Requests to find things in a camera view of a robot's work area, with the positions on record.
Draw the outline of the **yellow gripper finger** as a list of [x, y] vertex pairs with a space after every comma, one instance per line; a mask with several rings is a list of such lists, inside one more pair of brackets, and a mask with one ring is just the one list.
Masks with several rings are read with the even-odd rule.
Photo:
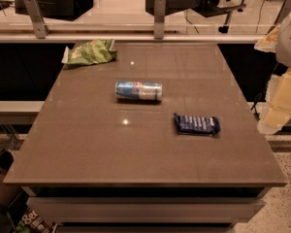
[[273, 135], [291, 119], [291, 68], [282, 76], [271, 75], [257, 129], [261, 134]]

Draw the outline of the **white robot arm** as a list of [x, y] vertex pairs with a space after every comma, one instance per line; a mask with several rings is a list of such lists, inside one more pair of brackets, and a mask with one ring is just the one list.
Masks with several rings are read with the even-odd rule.
[[271, 75], [267, 84], [266, 105], [257, 124], [261, 134], [272, 135], [291, 119], [291, 13], [254, 48], [273, 52], [276, 61], [287, 67], [282, 76]]

